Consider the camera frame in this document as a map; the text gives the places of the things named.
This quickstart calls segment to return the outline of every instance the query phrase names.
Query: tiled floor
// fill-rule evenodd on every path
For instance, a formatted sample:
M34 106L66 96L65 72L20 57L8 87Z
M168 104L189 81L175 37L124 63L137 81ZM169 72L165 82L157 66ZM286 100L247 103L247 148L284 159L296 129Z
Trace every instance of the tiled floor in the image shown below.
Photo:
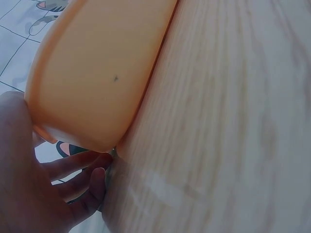
M35 53L54 21L45 23L43 20L39 27L32 26L44 16L61 14L61 12L39 9L36 6L38 2L36 0L0 0L0 94L12 90L25 91L27 75ZM40 162L62 158L55 145L49 143L40 145L35 152ZM67 181L77 173L71 174L62 181ZM109 232L102 221L101 213L97 212L71 231L71 233L84 232Z

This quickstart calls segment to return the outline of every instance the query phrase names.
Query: finger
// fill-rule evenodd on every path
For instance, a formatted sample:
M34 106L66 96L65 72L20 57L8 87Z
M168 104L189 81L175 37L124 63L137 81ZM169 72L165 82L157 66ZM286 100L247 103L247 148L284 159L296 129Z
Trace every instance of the finger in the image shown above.
M0 129L3 154L31 154L32 122L22 93L6 92L0 96Z
M72 212L74 225L93 215L103 202L105 189L105 170L96 168L91 175L89 189L76 202L68 205Z
M71 180L54 185L65 202L81 196L89 187L92 172L99 167L107 169L112 162L110 154L100 155L91 166L73 177Z
M62 179L71 173L89 166L93 163L100 153L93 151L81 152L66 158L58 159L50 163L42 163L48 172L51 181Z

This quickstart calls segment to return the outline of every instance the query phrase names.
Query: cartoon print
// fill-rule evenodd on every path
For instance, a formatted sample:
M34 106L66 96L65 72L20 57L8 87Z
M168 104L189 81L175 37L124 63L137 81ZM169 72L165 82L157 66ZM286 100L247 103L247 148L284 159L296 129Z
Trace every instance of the cartoon print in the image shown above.
M37 8L51 12L63 11L70 0L45 0L37 3ZM56 20L58 16L44 16L37 20L29 29L30 35L37 35L49 22Z
M65 142L57 142L56 149L57 149L57 152L64 158L70 155L74 155L74 154L87 151L84 148L77 147L77 146L74 146L74 145L71 145Z

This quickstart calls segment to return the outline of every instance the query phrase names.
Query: hand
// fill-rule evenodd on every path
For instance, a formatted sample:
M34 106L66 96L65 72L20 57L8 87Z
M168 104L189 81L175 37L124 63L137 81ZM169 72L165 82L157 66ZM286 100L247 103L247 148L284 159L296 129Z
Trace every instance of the hand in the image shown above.
M107 153L87 151L39 163L23 95L1 95L0 232L68 232L90 217L103 201L104 169L111 162ZM88 168L66 183L51 184L85 167ZM81 194L78 201L67 204Z

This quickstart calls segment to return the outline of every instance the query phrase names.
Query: light wood grain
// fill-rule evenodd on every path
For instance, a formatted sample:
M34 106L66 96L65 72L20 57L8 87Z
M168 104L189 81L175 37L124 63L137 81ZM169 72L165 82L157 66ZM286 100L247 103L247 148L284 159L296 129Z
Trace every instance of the light wood grain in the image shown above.
M311 2L181 0L118 153L112 232L311 232Z

